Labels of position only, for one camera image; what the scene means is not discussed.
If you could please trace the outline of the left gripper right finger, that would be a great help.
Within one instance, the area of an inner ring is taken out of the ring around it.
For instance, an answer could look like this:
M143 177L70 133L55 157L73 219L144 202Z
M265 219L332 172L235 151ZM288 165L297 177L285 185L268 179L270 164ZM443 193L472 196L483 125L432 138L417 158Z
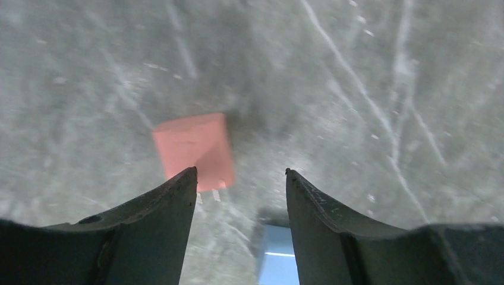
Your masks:
M502 284L503 225L407 230L367 217L287 169L286 203L301 284Z

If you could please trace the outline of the orange charger cube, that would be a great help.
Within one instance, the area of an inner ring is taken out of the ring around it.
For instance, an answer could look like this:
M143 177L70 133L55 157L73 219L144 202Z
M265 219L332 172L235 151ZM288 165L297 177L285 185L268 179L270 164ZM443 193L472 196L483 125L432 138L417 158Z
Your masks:
M221 201L221 189L235 183L235 168L226 116L209 113L166 121L154 128L153 140L166 178L197 168L197 202L210 192Z

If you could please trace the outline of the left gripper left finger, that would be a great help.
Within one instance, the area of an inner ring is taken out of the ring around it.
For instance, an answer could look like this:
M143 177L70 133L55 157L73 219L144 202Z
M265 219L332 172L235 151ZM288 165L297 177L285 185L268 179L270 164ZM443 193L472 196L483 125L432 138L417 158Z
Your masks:
M178 284L197 196L189 167L78 223L1 220L2 284Z

